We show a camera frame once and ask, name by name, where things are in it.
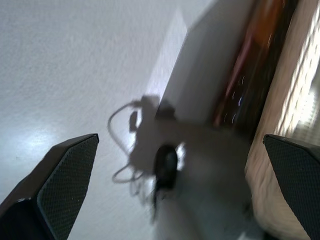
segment white fabric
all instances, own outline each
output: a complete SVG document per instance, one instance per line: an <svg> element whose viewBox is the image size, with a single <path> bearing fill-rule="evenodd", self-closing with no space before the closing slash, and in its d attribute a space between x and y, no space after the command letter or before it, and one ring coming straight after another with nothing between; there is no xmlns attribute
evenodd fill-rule
<svg viewBox="0 0 320 240"><path fill-rule="evenodd" d="M300 119L319 64L319 7L318 0L299 3L245 167L255 217L266 231L281 240L310 238L281 193L262 140L265 134L306 140L307 134L297 133L296 129L304 125Z"/></svg>

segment black computer mouse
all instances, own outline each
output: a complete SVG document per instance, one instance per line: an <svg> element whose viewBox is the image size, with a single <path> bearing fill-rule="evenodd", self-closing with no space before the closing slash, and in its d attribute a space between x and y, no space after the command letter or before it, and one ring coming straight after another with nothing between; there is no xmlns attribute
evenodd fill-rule
<svg viewBox="0 0 320 240"><path fill-rule="evenodd" d="M173 145L162 145L155 155L154 175L155 187L153 206L157 208L157 193L159 190L172 190L177 179L178 155Z"/></svg>

